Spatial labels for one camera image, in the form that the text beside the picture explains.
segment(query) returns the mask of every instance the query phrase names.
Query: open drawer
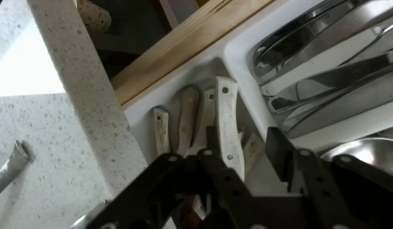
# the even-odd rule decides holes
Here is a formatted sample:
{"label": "open drawer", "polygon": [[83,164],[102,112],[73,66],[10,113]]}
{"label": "open drawer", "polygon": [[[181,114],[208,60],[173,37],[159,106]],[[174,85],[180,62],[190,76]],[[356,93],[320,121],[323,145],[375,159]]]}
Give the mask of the open drawer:
{"label": "open drawer", "polygon": [[[249,71],[252,50],[264,37],[321,2],[322,0],[273,2],[124,104],[122,108],[131,126],[131,132],[135,135],[147,161],[151,162],[157,157],[152,108],[158,105],[166,107],[173,114],[171,122],[176,123],[179,110],[177,91],[188,84],[215,75],[231,77],[238,82],[237,119],[256,129],[265,141],[268,127],[276,124],[265,105],[256,80]],[[309,148],[317,152],[392,126],[393,101],[291,141],[298,148]],[[265,155],[260,157],[246,178],[246,184],[252,193],[263,194],[266,191],[285,189],[269,165]],[[272,190],[268,190],[268,185],[260,184],[263,179],[259,178],[264,174],[268,177],[268,182],[274,183]]]}

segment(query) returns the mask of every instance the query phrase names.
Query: speckled countertop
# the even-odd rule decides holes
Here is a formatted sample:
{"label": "speckled countertop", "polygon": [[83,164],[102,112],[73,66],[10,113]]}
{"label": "speckled countertop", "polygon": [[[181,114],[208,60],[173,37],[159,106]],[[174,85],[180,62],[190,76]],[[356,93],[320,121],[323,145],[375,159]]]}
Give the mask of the speckled countertop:
{"label": "speckled countertop", "polygon": [[0,229],[68,228],[147,166],[72,0],[0,5],[0,167],[15,139]]}

